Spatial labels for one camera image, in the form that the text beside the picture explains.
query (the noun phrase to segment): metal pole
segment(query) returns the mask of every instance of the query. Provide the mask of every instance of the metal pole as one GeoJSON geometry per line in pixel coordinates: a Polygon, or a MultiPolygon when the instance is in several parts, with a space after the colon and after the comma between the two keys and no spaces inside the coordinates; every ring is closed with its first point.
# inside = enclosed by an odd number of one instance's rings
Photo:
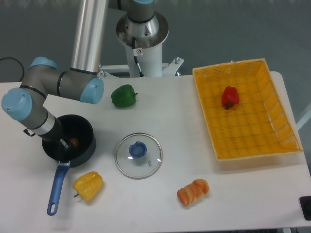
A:
{"type": "Polygon", "coordinates": [[[97,73],[108,0],[82,0],[71,61],[72,70],[97,73]]]}

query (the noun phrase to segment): pepper stem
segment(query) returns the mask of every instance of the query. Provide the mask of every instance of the pepper stem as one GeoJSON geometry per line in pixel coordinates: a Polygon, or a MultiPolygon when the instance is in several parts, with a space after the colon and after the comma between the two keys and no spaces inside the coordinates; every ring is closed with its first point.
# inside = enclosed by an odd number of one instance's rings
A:
{"type": "Polygon", "coordinates": [[[231,108],[232,103],[227,104],[227,106],[225,107],[226,110],[228,110],[229,108],[231,108]]]}

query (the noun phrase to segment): sticker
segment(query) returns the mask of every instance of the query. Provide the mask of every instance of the sticker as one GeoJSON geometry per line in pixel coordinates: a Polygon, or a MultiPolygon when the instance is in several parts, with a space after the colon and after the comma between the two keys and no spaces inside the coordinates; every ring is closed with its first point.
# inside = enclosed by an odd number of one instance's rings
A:
{"type": "Polygon", "coordinates": [[[133,49],[134,56],[141,56],[142,55],[142,48],[133,49]]]}

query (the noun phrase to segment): yellow bell pepper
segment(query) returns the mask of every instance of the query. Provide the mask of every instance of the yellow bell pepper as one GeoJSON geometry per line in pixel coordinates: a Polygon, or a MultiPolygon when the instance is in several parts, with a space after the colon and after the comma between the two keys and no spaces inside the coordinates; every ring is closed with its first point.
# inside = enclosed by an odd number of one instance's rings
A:
{"type": "Polygon", "coordinates": [[[83,200],[89,201],[95,197],[103,183],[103,178],[96,171],[91,171],[80,176],[73,183],[72,188],[78,192],[83,200]]]}

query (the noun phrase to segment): glass lid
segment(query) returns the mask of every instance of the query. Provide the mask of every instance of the glass lid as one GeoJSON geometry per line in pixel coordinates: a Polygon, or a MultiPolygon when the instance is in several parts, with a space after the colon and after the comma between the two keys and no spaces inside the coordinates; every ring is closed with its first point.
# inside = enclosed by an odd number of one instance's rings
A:
{"type": "Polygon", "coordinates": [[[144,179],[159,169],[162,156],[162,148],[154,137],[146,133],[134,133],[119,142],[115,161],[123,175],[144,179]]]}

